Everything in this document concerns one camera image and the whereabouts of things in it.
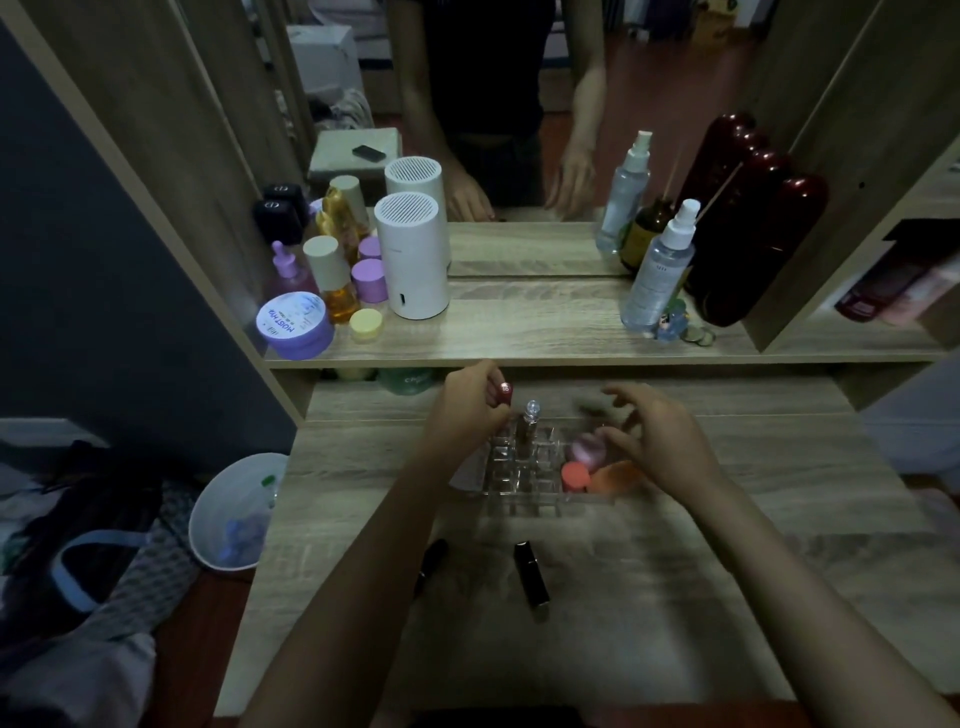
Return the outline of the large purple cream jar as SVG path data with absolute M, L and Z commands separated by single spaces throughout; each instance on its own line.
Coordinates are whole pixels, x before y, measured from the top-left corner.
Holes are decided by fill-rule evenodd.
M 321 355 L 333 342 L 335 326 L 323 299 L 296 291 L 264 303 L 255 319 L 261 338 L 286 360 L 306 360 Z

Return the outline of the orange makeup sponge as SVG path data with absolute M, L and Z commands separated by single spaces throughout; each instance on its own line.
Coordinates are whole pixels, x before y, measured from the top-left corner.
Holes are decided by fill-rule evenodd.
M 594 470 L 586 491 L 591 495 L 619 497 L 646 485 L 643 471 L 630 460 L 620 460 Z

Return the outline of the wooden vanity desk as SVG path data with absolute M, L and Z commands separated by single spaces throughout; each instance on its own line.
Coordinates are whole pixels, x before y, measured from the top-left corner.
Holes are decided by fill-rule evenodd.
M 78 403 L 114 445 L 155 445 L 211 473 L 293 448 L 246 603 L 224 705 L 238 711 L 309 595 L 384 494 L 412 420 L 373 414 L 372 389 L 306 384 L 294 399 L 253 339 L 266 257 L 222 111 L 169 0 L 0 0 L 0 395 Z M 939 691 L 960 694 L 960 565 L 846 404 L 785 373 L 696 378 L 726 466 L 792 546 Z M 327 397 L 329 422 L 305 421 Z M 456 495 L 438 525 L 452 573 L 414 609 L 387 698 L 412 707 L 548 700 L 790 698 L 732 577 L 675 504 L 678 535 L 641 526 L 637 496 L 571 515 L 482 515 Z M 538 623 L 515 544 L 534 549 L 550 604 Z

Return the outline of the white cylindrical humidifier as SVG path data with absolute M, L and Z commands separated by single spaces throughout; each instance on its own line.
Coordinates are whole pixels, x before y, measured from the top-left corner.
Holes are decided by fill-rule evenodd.
M 438 203 L 425 193 L 394 192 L 374 207 L 390 309 L 411 321 L 450 305 L 450 246 Z

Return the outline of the person's left forearm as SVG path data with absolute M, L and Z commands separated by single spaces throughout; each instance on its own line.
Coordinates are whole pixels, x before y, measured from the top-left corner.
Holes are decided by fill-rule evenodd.
M 422 444 L 285 637 L 238 728 L 369 728 L 450 479 L 475 444 Z

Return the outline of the wall mirror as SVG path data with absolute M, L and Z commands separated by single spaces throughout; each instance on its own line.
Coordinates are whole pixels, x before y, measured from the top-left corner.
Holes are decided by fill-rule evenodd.
M 491 223 L 508 208 L 572 219 L 602 204 L 632 134 L 688 164 L 716 116 L 738 108 L 759 47 L 615 43 L 608 92 L 602 0 L 376 0 L 386 18 L 404 141 L 439 162 L 447 217 Z M 573 85 L 568 139 L 545 183 L 540 76 L 562 18 Z

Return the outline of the clear spray bottle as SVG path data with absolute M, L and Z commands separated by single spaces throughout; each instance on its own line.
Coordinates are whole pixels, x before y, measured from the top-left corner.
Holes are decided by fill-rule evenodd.
M 699 200 L 684 200 L 664 231 L 651 242 L 621 307 L 620 319 L 628 331 L 654 337 L 661 315 L 674 299 L 693 259 L 700 210 Z

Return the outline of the person's left hand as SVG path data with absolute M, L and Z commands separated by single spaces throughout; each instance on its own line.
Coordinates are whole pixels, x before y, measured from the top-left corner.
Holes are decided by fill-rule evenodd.
M 445 378 L 425 420 L 417 452 L 446 478 L 493 435 L 472 439 L 467 431 L 464 368 Z

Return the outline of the person's right hand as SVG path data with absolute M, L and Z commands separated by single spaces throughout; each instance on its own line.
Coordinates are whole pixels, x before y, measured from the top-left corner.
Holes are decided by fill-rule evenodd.
M 615 408 L 630 408 L 616 426 L 639 439 L 634 463 L 658 488 L 683 506 L 703 503 L 707 492 L 728 486 L 714 450 L 696 418 L 677 400 L 646 383 L 602 388 Z

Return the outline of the white waste bin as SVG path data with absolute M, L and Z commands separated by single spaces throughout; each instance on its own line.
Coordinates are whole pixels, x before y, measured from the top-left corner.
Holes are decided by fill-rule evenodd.
M 188 524 L 199 564 L 221 574 L 258 566 L 288 461 L 282 453 L 248 455 L 203 487 Z

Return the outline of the small purple jar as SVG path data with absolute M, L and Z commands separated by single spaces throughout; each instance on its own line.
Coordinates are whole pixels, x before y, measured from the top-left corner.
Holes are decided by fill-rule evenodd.
M 383 262 L 379 258 L 363 258 L 351 268 L 357 297 L 363 304 L 379 305 L 389 300 Z

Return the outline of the small blue figurine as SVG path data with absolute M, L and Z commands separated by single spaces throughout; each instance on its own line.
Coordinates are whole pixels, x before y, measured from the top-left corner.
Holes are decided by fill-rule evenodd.
M 654 339 L 660 342 L 678 341 L 690 326 L 690 314 L 687 303 L 680 297 L 674 297 L 662 311 L 654 330 Z

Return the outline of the dark red tall bottle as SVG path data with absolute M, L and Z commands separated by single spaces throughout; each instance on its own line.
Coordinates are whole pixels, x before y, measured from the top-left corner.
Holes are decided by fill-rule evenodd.
M 756 217 L 765 211 L 776 188 L 788 177 L 793 160 L 789 152 L 766 148 L 753 151 L 730 176 L 726 187 L 704 214 L 694 238 L 693 256 L 684 290 L 701 299 L 715 276 L 713 269 L 737 244 Z
M 830 200 L 823 176 L 787 177 L 721 232 L 694 267 L 693 298 L 703 321 L 718 328 L 743 319 L 810 234 Z

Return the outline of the amber diffuser bottle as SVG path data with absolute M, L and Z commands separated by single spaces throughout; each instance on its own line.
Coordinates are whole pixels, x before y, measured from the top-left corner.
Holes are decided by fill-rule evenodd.
M 651 242 L 673 218 L 674 209 L 674 200 L 660 195 L 635 214 L 619 249 L 619 261 L 632 277 L 639 272 Z

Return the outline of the black mascara tube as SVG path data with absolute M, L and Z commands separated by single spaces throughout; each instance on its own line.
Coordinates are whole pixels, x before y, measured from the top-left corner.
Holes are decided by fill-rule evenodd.
M 449 551 L 450 545 L 447 539 L 444 538 L 433 540 L 428 545 L 423 554 L 414 583 L 414 599 L 417 599 L 423 593 L 427 581 L 436 573 L 438 567 L 443 564 Z

